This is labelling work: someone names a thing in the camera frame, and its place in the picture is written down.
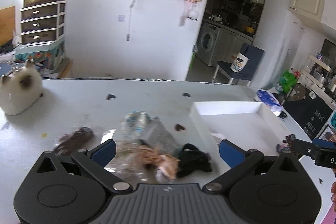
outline black triangle cutout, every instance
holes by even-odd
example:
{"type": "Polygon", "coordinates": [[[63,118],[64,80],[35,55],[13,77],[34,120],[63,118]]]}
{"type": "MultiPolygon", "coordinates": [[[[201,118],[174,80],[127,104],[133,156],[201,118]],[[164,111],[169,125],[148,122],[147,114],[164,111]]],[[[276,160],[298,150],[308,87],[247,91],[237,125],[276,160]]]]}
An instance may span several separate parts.
{"type": "Polygon", "coordinates": [[[284,158],[279,169],[283,171],[297,172],[297,169],[290,158],[284,158]]]}
{"type": "Polygon", "coordinates": [[[50,158],[45,158],[37,170],[37,173],[45,173],[45,172],[50,172],[50,171],[55,171],[56,168],[53,165],[53,162],[51,161],[50,158]]]}

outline cat-shaped container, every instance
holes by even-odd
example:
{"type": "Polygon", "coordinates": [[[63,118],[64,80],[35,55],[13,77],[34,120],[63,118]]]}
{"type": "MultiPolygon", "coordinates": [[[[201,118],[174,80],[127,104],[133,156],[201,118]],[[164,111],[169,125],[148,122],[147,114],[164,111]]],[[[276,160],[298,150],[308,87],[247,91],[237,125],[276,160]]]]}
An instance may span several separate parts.
{"type": "Polygon", "coordinates": [[[8,115],[16,115],[30,107],[42,94],[42,79],[33,62],[27,59],[21,68],[0,78],[0,107],[8,115]]]}

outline black letter board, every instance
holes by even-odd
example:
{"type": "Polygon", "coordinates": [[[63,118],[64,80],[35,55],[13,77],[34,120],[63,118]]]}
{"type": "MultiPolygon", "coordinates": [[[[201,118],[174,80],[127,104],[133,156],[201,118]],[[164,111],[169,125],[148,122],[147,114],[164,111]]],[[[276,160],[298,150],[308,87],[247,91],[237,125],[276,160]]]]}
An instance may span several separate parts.
{"type": "Polygon", "coordinates": [[[316,93],[316,98],[312,99],[309,96],[311,91],[307,88],[305,91],[305,99],[285,102],[283,107],[313,140],[333,111],[316,93]]]}

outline black scrunchie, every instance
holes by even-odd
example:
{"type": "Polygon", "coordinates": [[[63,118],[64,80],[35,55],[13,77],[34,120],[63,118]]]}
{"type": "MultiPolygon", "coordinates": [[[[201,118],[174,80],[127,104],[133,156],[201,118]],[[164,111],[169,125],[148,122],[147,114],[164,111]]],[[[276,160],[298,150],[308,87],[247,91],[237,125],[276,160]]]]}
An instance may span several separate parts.
{"type": "Polygon", "coordinates": [[[212,171],[209,156],[190,143],[184,145],[178,158],[180,162],[176,174],[177,178],[190,175],[195,170],[202,170],[207,173],[212,171]]]}

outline gray ribbed plate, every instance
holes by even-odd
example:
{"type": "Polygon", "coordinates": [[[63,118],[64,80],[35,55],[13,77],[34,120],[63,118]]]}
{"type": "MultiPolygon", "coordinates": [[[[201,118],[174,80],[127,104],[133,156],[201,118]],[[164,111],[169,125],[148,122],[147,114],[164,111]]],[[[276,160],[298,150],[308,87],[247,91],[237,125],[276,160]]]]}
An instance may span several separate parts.
{"type": "Polygon", "coordinates": [[[92,224],[236,224],[245,223],[220,195],[203,193],[198,184],[140,184],[112,198],[92,224]]]}

